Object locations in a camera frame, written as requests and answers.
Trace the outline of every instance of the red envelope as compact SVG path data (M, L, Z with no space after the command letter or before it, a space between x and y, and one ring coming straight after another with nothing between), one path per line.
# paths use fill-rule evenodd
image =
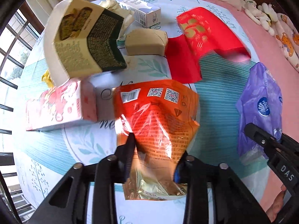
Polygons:
M181 83L201 80L199 59L209 51L234 62L251 58L242 41L209 10L194 8L176 19L183 35L168 39L165 52L172 79Z

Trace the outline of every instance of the tablecloth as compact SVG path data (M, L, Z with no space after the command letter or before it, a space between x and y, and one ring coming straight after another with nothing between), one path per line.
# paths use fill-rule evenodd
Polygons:
M196 120L200 121L201 127L188 151L209 164L226 162L260 201L270 171L266 161L245 167L239 161L236 150L239 115L235 103L243 91L249 69L259 61L247 35L227 9L203 0L143 1L161 7L161 22L151 29L164 30L170 38L181 35L176 16L188 9L202 6L218 16L249 48L252 60L244 63L229 62L215 53L200 60L203 80L187 86L200 96L200 112L198 111ZM134 22L127 32L138 27L142 26ZM121 52L126 55L125 49L121 49ZM26 132L25 102L39 97L47 90L47 85L41 81L41 76L47 69L43 34L36 42L18 88L19 107L15 110L17 120L13 131L14 158L20 185L24 196L34 207L43 201L74 163L96 163L116 149L112 87L171 78L167 60L162 56L131 56L127 57L127 61L128 68L125 70L94 75L89 79L96 89L97 123L49 132ZM125 201L120 185L115 187L115 196L119 224L182 223L185 197L175 201ZM88 223L91 221L91 204L92 197L88 203Z

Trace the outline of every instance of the metal screw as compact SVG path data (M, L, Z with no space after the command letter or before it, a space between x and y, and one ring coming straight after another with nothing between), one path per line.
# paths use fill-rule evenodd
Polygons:
M194 161L194 156L188 155L188 156L186 157L186 160L187 160L187 161Z
M220 163L219 164L219 167L221 168L221 169L228 169L228 165L226 164L226 163Z
M116 159L117 159L117 156L114 155L114 154L109 155L109 156L107 157L107 160L108 160L108 161L115 161Z
M74 169L79 169L79 168L82 168L83 167L83 164L80 163L80 162L76 162L73 166Z

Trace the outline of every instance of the pink box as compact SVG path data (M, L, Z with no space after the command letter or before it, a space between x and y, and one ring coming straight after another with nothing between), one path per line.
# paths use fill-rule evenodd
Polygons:
M90 82L78 78L27 101L26 130L55 130L96 121L95 89Z

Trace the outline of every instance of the purple plastic package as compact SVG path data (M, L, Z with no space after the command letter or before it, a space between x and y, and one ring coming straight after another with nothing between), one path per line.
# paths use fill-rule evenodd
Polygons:
M236 108L240 114L237 150L241 162L247 165L267 158L263 148L244 134L245 125L254 123L272 134L277 141L281 138L281 90L263 63L259 62L250 69Z

